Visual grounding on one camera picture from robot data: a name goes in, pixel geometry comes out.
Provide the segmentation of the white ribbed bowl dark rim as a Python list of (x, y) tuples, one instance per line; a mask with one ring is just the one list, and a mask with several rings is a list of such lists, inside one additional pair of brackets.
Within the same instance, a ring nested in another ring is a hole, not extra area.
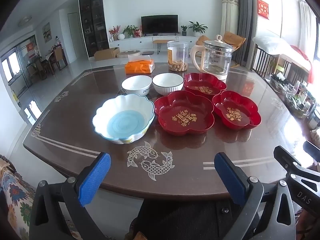
[(184, 78), (174, 73), (162, 73), (153, 77), (152, 84), (155, 91), (163, 96), (183, 88)]

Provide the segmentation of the red flower plate front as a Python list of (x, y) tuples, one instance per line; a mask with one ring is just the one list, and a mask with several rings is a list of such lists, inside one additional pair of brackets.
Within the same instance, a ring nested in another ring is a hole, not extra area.
[(155, 114), (160, 126), (169, 134), (206, 133), (214, 124), (214, 106), (204, 96), (180, 90), (155, 101)]

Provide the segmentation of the blue white scalloped bowl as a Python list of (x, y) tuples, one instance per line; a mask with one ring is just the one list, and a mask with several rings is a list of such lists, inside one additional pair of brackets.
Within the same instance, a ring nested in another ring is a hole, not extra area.
[(96, 133), (123, 145), (142, 138), (155, 118), (155, 105), (146, 96), (119, 95), (97, 109), (92, 124)]

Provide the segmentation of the white bowl blue pattern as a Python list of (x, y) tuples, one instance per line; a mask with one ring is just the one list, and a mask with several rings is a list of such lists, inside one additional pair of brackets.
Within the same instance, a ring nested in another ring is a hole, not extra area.
[(152, 84), (152, 78), (146, 75), (135, 75), (125, 79), (121, 86), (127, 94), (147, 96)]

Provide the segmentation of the red flower vase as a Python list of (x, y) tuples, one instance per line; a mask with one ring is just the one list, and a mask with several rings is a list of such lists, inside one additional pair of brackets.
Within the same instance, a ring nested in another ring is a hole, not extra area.
[(120, 31), (120, 26), (119, 25), (113, 26), (111, 29), (108, 30), (108, 32), (111, 35), (113, 41), (118, 39), (119, 31)]

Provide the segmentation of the white standing air conditioner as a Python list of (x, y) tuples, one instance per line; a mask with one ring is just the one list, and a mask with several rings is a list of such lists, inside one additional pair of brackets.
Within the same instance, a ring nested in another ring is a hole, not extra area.
[(237, 34), (239, 18), (239, 0), (222, 0), (222, 19), (221, 31), (223, 36), (225, 32)]

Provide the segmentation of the red flower plate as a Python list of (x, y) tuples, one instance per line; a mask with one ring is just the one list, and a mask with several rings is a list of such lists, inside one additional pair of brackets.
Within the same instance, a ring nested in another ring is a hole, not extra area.
[(184, 76), (184, 89), (211, 100), (226, 90), (227, 85), (217, 77), (206, 73), (188, 73)]
[(155, 101), (155, 114), (160, 126), (169, 134), (206, 133), (214, 124), (214, 106), (204, 96), (180, 90)]
[(250, 98), (225, 90), (212, 98), (214, 112), (222, 123), (232, 129), (253, 129), (261, 124), (258, 107)]

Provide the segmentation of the clear jar with peanuts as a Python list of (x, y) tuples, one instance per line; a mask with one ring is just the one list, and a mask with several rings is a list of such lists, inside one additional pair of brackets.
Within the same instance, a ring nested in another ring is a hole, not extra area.
[(182, 41), (167, 42), (169, 70), (185, 72), (188, 69), (189, 44)]

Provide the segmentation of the white pillow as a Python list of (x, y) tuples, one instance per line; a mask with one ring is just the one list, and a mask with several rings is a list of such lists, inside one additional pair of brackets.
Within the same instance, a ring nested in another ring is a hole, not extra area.
[(263, 51), (270, 55), (289, 53), (292, 47), (282, 38), (276, 36), (256, 36), (253, 42)]

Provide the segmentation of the red wall decoration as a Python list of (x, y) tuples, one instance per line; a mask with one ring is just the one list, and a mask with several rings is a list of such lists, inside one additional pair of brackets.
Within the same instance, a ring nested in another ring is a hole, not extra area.
[(268, 3), (264, 2), (263, 0), (257, 0), (257, 5), (258, 5), (258, 15), (268, 20), (269, 19)]

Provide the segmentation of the cardboard box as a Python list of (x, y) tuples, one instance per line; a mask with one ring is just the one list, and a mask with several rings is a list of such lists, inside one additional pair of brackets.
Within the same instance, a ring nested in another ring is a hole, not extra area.
[(99, 50), (95, 52), (94, 59), (95, 61), (115, 59), (119, 53), (120, 49), (118, 47)]

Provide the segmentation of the white tv cabinet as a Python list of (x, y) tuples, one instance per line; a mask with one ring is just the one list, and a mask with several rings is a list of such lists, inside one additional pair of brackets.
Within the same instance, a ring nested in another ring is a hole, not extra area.
[(109, 43), (110, 48), (119, 48), (120, 51), (140, 50), (140, 51), (166, 51), (167, 42), (169, 41), (182, 41), (189, 44), (192, 48), (198, 37), (194, 36), (144, 36), (136, 38), (125, 38), (123, 40), (116, 40)]

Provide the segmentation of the red flower plate back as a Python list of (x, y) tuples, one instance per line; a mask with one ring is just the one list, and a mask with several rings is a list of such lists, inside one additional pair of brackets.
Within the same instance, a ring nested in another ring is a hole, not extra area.
[(226, 90), (227, 85), (217, 77), (206, 73), (188, 73), (184, 76), (184, 89), (211, 100)]

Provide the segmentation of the small wooden stool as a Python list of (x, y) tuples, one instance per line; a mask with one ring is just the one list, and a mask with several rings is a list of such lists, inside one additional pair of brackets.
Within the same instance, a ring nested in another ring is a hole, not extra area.
[(176, 40), (153, 40), (152, 43), (156, 45), (156, 51), (157, 54), (159, 54), (161, 52), (161, 47), (163, 44), (167, 44), (170, 41), (176, 41)]

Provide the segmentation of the orange lounge chair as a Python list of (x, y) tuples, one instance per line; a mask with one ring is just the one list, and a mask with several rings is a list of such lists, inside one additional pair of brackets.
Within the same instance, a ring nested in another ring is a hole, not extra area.
[[(203, 41), (210, 41), (210, 39), (207, 36), (202, 35), (199, 37), (195, 45), (203, 45)], [(235, 52), (244, 44), (246, 39), (239, 35), (225, 32), (225, 34), (222, 36), (222, 41), (227, 43), (228, 45), (231, 45), (233, 47), (233, 52)]]

